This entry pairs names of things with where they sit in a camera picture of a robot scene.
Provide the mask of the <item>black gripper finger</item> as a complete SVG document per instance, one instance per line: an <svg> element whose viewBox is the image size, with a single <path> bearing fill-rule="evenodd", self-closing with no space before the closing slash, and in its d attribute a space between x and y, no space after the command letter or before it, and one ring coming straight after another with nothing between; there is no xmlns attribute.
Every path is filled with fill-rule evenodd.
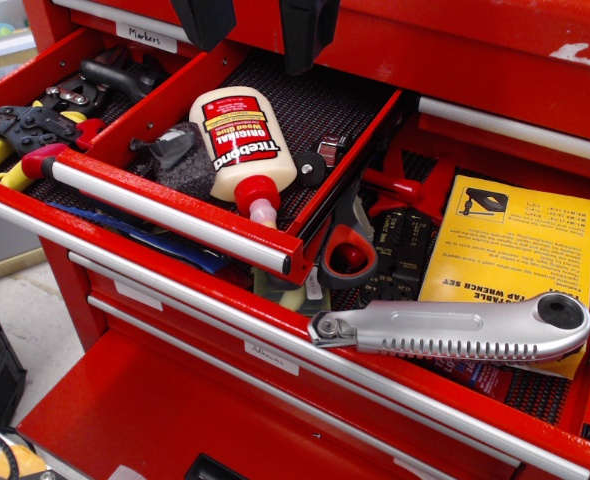
<svg viewBox="0 0 590 480"><path fill-rule="evenodd" d="M285 70L299 75L310 70L335 36L340 0L284 0L282 34Z"/></svg>
<svg viewBox="0 0 590 480"><path fill-rule="evenodd" d="M204 52L213 50L236 26L232 0L172 0L188 40Z"/></svg>

